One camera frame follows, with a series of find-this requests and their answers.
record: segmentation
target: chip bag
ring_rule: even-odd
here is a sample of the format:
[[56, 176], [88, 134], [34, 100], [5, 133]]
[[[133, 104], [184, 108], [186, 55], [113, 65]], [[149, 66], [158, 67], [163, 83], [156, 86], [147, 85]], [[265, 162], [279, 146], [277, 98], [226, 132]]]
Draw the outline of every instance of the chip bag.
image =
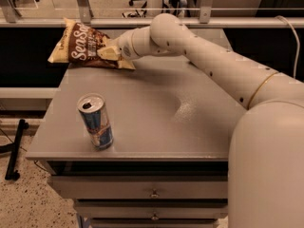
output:
[[102, 59], [97, 51], [105, 48], [109, 37], [101, 31], [74, 20], [65, 19], [63, 37], [48, 58], [50, 63], [74, 63], [83, 67], [110, 67], [135, 69], [132, 62]]

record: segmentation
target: metal drawer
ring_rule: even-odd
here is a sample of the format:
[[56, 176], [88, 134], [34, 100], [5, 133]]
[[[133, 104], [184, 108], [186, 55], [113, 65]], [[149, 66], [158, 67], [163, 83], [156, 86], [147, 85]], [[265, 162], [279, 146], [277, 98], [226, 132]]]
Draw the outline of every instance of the metal drawer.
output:
[[48, 184], [63, 198], [95, 199], [227, 199], [223, 177], [53, 176]]
[[227, 204], [215, 201], [76, 201], [74, 208], [86, 218], [99, 219], [223, 219]]
[[90, 221], [93, 228], [217, 228], [217, 221], [203, 219], [98, 219]]

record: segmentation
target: aluminum can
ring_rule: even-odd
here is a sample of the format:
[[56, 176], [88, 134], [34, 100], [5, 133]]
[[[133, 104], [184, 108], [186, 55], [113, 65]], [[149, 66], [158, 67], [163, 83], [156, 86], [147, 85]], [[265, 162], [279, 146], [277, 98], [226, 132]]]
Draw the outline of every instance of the aluminum can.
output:
[[113, 135], [103, 96], [86, 94], [79, 99], [77, 107], [92, 143], [98, 149], [108, 148], [113, 143]]

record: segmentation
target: metal post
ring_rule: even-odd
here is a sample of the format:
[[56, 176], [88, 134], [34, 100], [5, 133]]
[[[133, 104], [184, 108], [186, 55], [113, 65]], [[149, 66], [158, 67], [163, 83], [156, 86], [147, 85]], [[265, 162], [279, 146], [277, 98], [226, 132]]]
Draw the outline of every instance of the metal post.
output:
[[89, 0], [77, 0], [80, 19], [84, 24], [90, 24], [93, 17], [91, 7], [89, 5]]
[[0, 7], [9, 23], [15, 23], [21, 17], [21, 14], [13, 7], [10, 0], [0, 0]]
[[198, 0], [197, 8], [200, 8], [199, 12], [199, 22], [208, 23], [211, 16], [213, 0]]

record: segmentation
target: drawer handle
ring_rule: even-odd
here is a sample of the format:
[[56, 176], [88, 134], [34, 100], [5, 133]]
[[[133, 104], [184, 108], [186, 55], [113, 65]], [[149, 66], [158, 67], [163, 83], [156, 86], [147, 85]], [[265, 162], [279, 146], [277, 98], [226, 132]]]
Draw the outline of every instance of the drawer handle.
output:
[[151, 219], [152, 219], [153, 221], [156, 221], [156, 220], [159, 220], [160, 218], [159, 218], [157, 215], [154, 214], [154, 216], [151, 217]]
[[150, 195], [150, 198], [151, 199], [157, 199], [159, 197], [160, 197], [160, 195], [158, 194], [157, 190], [153, 189], [153, 193]]

